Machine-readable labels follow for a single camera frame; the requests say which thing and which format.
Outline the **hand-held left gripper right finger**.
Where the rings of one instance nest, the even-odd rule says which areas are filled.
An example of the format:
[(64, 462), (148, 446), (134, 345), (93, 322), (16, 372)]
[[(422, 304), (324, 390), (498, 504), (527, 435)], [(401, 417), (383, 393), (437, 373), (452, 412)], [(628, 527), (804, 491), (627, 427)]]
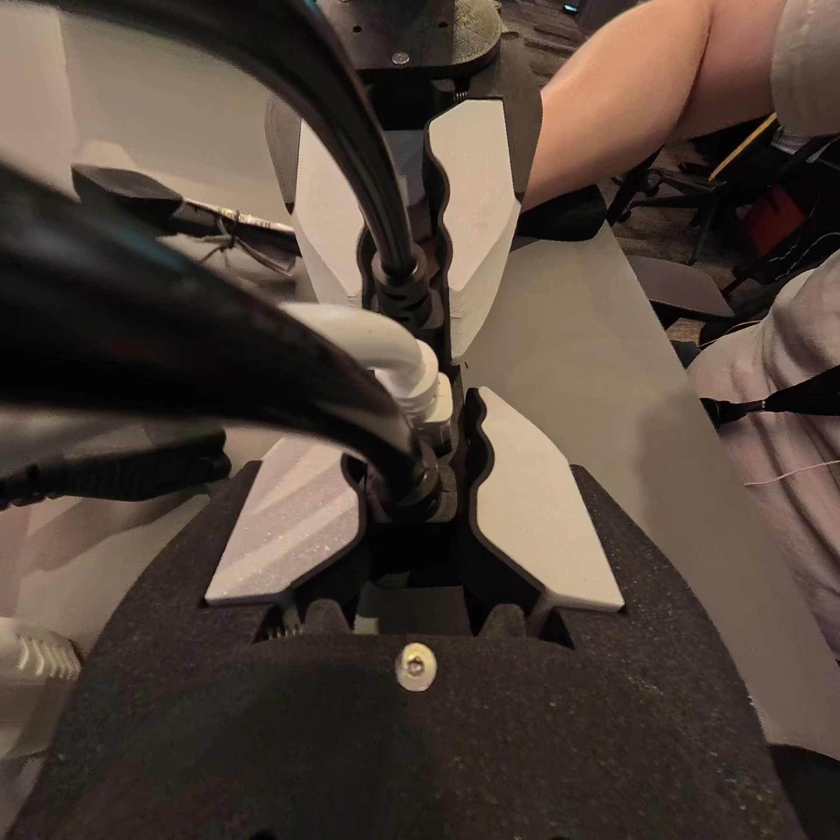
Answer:
[(562, 608), (619, 613), (624, 598), (570, 461), (490, 388), (462, 412), (467, 454), (459, 578), (483, 606), (519, 607), (540, 634)]

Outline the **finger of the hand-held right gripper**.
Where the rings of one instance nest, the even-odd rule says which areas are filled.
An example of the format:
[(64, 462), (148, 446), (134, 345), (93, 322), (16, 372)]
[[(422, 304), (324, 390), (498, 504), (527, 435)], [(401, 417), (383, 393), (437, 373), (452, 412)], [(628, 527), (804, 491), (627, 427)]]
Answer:
[(444, 240), (451, 360), (461, 362), (496, 299), (520, 202), (513, 188), (500, 99), (467, 99), (433, 119), (426, 145), (444, 177)]
[(363, 307), (359, 246), (366, 225), (355, 194), (305, 121), (298, 134), (291, 221), (316, 299)]

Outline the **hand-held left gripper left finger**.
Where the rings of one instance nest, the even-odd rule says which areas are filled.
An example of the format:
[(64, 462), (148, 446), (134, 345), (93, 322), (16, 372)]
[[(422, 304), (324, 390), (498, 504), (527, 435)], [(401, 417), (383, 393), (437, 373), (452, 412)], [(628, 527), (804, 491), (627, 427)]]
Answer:
[(290, 607), (303, 585), (360, 540), (363, 525), (361, 489), (345, 453), (280, 437), (262, 459), (205, 602)]

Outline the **person's right forearm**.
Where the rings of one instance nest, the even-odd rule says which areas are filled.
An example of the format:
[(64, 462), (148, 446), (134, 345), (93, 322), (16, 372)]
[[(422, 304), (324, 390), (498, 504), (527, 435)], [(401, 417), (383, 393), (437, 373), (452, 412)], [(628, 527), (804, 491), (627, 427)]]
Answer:
[(605, 181), (670, 142), (768, 116), (784, 1), (655, 1), (596, 31), (542, 90), (521, 208)]

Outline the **person's light clothing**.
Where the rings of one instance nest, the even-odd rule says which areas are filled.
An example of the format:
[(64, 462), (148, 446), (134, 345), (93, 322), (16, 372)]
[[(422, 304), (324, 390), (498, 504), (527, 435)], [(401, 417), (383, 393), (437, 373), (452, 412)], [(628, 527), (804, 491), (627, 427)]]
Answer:
[[(771, 86), (786, 130), (838, 134), (838, 1), (787, 2)], [(699, 396), (740, 403), (801, 384), (838, 362), (836, 249), (790, 280), (758, 324), (701, 351), (687, 374)], [(723, 427), (719, 437), (838, 658), (838, 417), (760, 413)]]

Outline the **red object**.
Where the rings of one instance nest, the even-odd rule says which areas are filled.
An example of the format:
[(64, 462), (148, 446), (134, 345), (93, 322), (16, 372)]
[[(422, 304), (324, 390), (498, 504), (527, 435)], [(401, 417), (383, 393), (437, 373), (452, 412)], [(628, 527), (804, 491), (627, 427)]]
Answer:
[(764, 257), (797, 231), (807, 213), (780, 185), (769, 190), (746, 213), (743, 224), (756, 256)]

